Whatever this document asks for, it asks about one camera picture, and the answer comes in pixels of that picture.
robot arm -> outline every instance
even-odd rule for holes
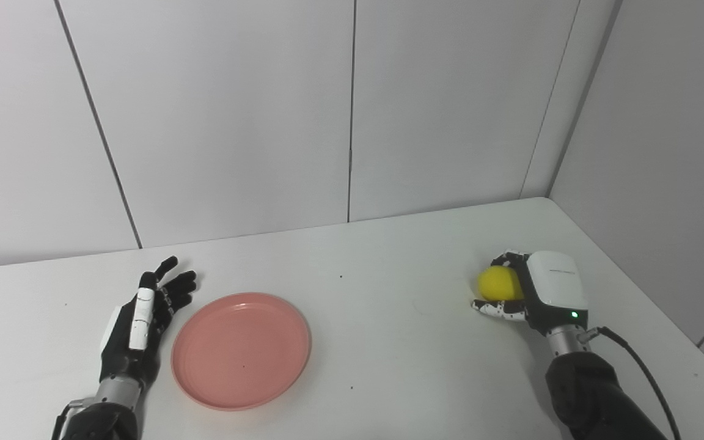
[[[101,351],[100,387],[92,398],[71,401],[56,419],[51,440],[58,440],[70,410],[64,439],[137,440],[135,408],[141,393],[159,373],[159,345],[173,314],[192,302],[196,274],[181,273],[161,288],[158,282],[178,265],[170,257],[153,273],[143,273],[137,295],[118,307]]]
[[[553,410],[573,437],[666,439],[623,392],[614,368],[592,353],[589,340],[605,334],[633,354],[662,401],[676,440],[680,439],[667,402],[639,356],[610,329],[589,331],[589,303],[572,257],[551,251],[533,254],[508,251],[491,265],[506,265],[515,271],[522,300],[475,300],[472,307],[493,317],[526,321],[545,336],[554,356],[545,374]]]

yellow ball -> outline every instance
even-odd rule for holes
[[[523,299],[520,282],[509,267],[491,266],[477,276],[477,290],[487,301]]]

black arm cover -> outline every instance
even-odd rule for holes
[[[597,354],[578,351],[556,357],[545,379],[553,410],[577,440],[666,440]]]

white wall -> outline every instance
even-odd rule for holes
[[[347,220],[352,2],[62,8],[143,246]]]
[[[146,247],[545,194],[611,3],[61,0]],[[0,263],[133,247],[51,2],[2,42]]]
[[[135,247],[50,1],[0,2],[0,264]]]
[[[351,219],[518,198],[576,6],[360,0]]]
[[[704,336],[704,2],[624,0],[551,193]]]

white table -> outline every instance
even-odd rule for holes
[[[0,440],[50,437],[56,414],[92,394],[112,307],[140,273],[175,254],[201,287],[164,338],[145,440],[569,438],[543,379],[547,343],[525,324],[469,307],[478,271],[501,251],[575,257],[590,324],[631,342],[653,371],[684,438],[704,438],[704,355],[550,200],[530,199],[285,233],[0,267]],[[268,292],[310,326],[308,365],[257,409],[217,412],[176,385],[168,356],[204,304]],[[653,391],[623,349],[592,348],[662,431]]]

